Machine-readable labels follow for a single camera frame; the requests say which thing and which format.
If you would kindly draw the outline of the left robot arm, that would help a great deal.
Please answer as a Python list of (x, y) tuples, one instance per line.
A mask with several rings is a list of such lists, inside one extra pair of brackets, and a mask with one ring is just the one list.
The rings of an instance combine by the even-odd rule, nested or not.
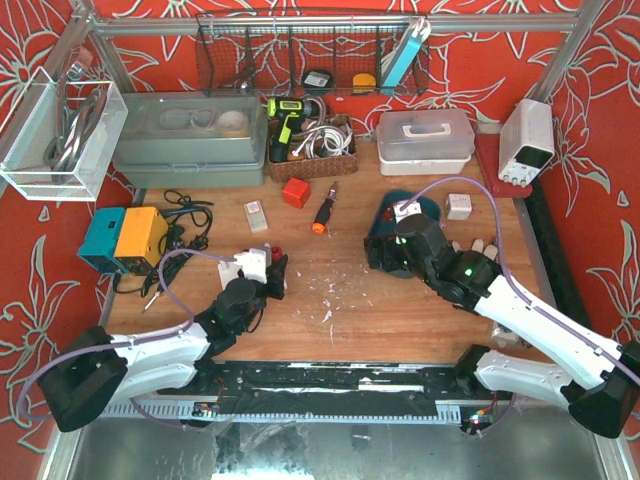
[(117, 401), (192, 383), (208, 359), (255, 330), (268, 299), (284, 298), (287, 265), (286, 254), (277, 257), (263, 280), (243, 267), (181, 330), (137, 335), (110, 335), (101, 326), (85, 330), (37, 380), (59, 430), (83, 428)]

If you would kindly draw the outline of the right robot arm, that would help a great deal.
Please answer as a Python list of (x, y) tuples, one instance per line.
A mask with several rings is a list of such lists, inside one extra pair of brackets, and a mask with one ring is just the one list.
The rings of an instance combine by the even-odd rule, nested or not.
[(576, 323), (527, 291), (506, 267), (481, 252), (457, 250), (424, 214), (391, 234), (364, 240), (369, 266), (415, 277), (455, 308), (511, 330), (548, 357), (519, 359), (482, 345), (460, 358), (466, 394), (483, 387), (555, 404), (594, 434), (618, 437), (639, 400), (639, 344), (620, 344)]

